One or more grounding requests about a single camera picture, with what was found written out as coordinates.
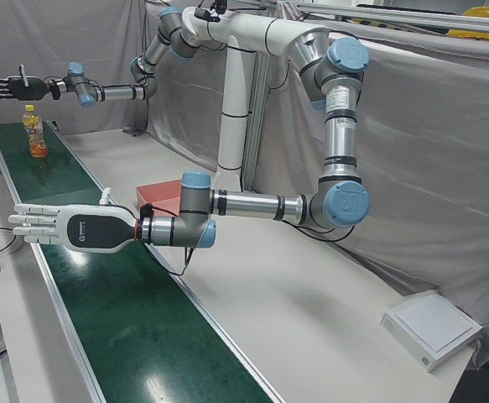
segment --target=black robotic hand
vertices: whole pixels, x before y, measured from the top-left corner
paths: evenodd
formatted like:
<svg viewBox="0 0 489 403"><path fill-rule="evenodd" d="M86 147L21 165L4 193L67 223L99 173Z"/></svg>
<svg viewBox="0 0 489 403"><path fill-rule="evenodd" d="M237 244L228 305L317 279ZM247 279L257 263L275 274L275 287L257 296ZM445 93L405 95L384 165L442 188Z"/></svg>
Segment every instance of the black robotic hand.
<svg viewBox="0 0 489 403"><path fill-rule="evenodd" d="M10 76L0 78L0 99L38 101L43 99L48 92L50 92L49 86L38 77Z"/></svg>

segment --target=blue joint cap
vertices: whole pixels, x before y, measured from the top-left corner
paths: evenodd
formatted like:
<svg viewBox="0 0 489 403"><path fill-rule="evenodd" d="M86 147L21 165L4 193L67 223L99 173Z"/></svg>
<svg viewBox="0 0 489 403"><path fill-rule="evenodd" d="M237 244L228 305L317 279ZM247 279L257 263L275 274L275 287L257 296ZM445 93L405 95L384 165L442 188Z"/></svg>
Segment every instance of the blue joint cap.
<svg viewBox="0 0 489 403"><path fill-rule="evenodd" d="M183 174L180 184L188 189L210 189L211 176L199 170L187 170Z"/></svg>
<svg viewBox="0 0 489 403"><path fill-rule="evenodd" d="M369 64L369 51L355 38L341 38L328 48L328 59L340 70L359 73Z"/></svg>
<svg viewBox="0 0 489 403"><path fill-rule="evenodd" d="M90 94L80 94L78 101L82 107L92 107L96 103L95 98Z"/></svg>
<svg viewBox="0 0 489 403"><path fill-rule="evenodd" d="M210 248L216 241L216 221L209 218L205 231L200 236L200 240L197 241L197 248Z"/></svg>
<svg viewBox="0 0 489 403"><path fill-rule="evenodd" d="M321 109L324 109L326 107L326 100L320 99L319 101L311 101L311 107L315 111L320 111Z"/></svg>
<svg viewBox="0 0 489 403"><path fill-rule="evenodd" d="M77 61L73 61L67 67L67 74L74 77L82 77L84 75L84 66Z"/></svg>
<svg viewBox="0 0 489 403"><path fill-rule="evenodd" d="M167 7L159 13L159 17L162 18L164 15L168 14L182 14L183 10L178 7Z"/></svg>
<svg viewBox="0 0 489 403"><path fill-rule="evenodd" d="M326 193L322 212L325 219L336 228L358 224L369 211L369 194L355 181L342 181Z"/></svg>
<svg viewBox="0 0 489 403"><path fill-rule="evenodd" d="M174 48L173 48L172 46L170 46L170 47L169 47L169 51L170 51L170 52L171 52L171 54L172 54L173 56L175 56L175 57L177 58L177 60L179 60L179 61L184 61L184 62L186 62L186 61L190 61L190 57L184 57L184 56L179 55L177 52L175 52L175 51L174 51Z"/></svg>
<svg viewBox="0 0 489 403"><path fill-rule="evenodd" d="M142 57L142 56L136 56L134 59L130 60L130 66L129 66L129 67L130 67L131 69L133 68L133 65L134 65L135 63L137 63L137 61L138 61L138 59L139 59L140 57Z"/></svg>

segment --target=robotic arm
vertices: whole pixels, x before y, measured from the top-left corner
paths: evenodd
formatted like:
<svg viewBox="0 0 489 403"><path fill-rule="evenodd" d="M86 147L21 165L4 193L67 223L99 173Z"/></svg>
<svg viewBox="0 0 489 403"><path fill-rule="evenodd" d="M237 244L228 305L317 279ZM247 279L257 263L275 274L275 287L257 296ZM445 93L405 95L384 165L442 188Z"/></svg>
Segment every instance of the robotic arm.
<svg viewBox="0 0 489 403"><path fill-rule="evenodd" d="M139 93L141 97L152 95L156 90L153 69L168 47L176 55L190 58L200 43L209 39L240 44L242 48L233 46L231 51L241 58L255 51L284 55L299 73L312 104L325 105L325 168L318 180L318 191L289 197L212 190L208 174L190 171L183 174L181 181L178 216L154 217L149 211L136 218L116 206L17 205L19 214L12 215L10 222L31 226L17 227L15 234L23 235L27 242L62 243L72 250L98 253L114 253L133 240L160 246L209 248L216 238L211 214L264 217L325 229L349 228L367 215L369 196L355 170L356 99L369 61L365 46L347 37L328 46L329 31L325 27L273 18L227 13L211 24L197 15L201 10L188 8L181 14L177 8L166 8L160 14L157 38L142 56L133 60L131 70L136 86L90 86L83 68L76 64L70 65L63 83L55 85L74 90L85 102L133 99ZM18 77L9 77L12 79L16 82ZM12 86L2 81L0 85Z"/></svg>
<svg viewBox="0 0 489 403"><path fill-rule="evenodd" d="M154 69L170 45L182 47L179 39L181 28L181 10L166 8L159 15L159 31L143 55L131 62L132 85L99 86L86 77L84 67L78 62L69 63L67 74L62 79L40 79L26 76L23 66L18 76L0 78L0 99L18 99L20 101L38 101L51 93L58 100L67 92L74 92L83 107L96 102L148 99L157 91Z"/></svg>

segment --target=gray curtain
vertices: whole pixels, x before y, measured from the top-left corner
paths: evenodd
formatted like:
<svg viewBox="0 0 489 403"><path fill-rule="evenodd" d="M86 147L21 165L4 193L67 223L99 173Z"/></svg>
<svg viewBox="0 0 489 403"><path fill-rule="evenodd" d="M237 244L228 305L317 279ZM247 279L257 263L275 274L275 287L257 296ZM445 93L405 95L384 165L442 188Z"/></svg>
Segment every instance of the gray curtain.
<svg viewBox="0 0 489 403"><path fill-rule="evenodd" d="M402 293L438 288L489 323L489 43L326 24L369 39L372 59L357 109L358 172L372 207L341 247ZM166 57L151 107L155 137L209 168L224 56L200 51L187 65ZM272 88L287 72L284 60L274 64ZM257 191L315 191L323 122L289 71L268 95Z"/></svg>
<svg viewBox="0 0 489 403"><path fill-rule="evenodd" d="M132 83L130 60L140 54L141 0L0 0L0 77L63 77L71 61L101 85ZM57 120L63 133L142 126L138 102L80 106L74 94L33 102L44 120ZM23 104L0 100L0 123L18 122Z"/></svg>

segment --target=yellow helmet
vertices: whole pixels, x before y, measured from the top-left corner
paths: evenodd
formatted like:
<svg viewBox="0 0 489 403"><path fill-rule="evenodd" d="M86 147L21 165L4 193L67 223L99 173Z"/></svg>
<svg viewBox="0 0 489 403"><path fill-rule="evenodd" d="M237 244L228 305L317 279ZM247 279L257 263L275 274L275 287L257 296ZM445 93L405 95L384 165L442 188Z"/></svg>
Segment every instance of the yellow helmet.
<svg viewBox="0 0 489 403"><path fill-rule="evenodd" d="M489 18L489 7L473 7L463 12L465 17L480 17ZM486 39L489 40L489 33L486 32L474 32L474 31L461 31L458 29L450 29L447 36L453 36L456 38L472 38L472 39Z"/></svg>

